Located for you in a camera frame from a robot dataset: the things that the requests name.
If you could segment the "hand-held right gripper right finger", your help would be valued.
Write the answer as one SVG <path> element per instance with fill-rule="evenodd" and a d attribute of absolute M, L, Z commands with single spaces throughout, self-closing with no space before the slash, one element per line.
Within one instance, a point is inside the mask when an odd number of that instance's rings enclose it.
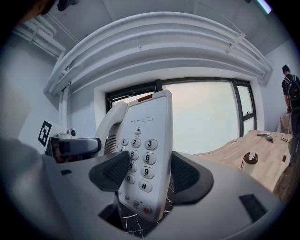
<path fill-rule="evenodd" d="M 196 204 L 212 189 L 211 171 L 173 151 L 171 175 L 174 183 L 173 204 Z"/>

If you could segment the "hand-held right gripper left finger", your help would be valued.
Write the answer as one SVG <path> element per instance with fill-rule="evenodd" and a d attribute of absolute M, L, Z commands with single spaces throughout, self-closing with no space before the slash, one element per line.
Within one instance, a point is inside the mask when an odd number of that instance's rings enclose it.
<path fill-rule="evenodd" d="M 128 151 L 98 157 L 100 163 L 89 171 L 90 181 L 105 192 L 117 192 L 129 171 Z"/>

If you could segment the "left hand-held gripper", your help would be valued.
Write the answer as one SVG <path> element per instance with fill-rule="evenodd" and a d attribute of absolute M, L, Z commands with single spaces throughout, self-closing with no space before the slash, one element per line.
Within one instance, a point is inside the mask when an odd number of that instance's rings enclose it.
<path fill-rule="evenodd" d="M 102 147 L 99 138 L 78 138 L 73 129 L 45 120 L 38 135 L 44 153 L 55 159 L 56 163 L 80 161 L 90 158 Z"/>

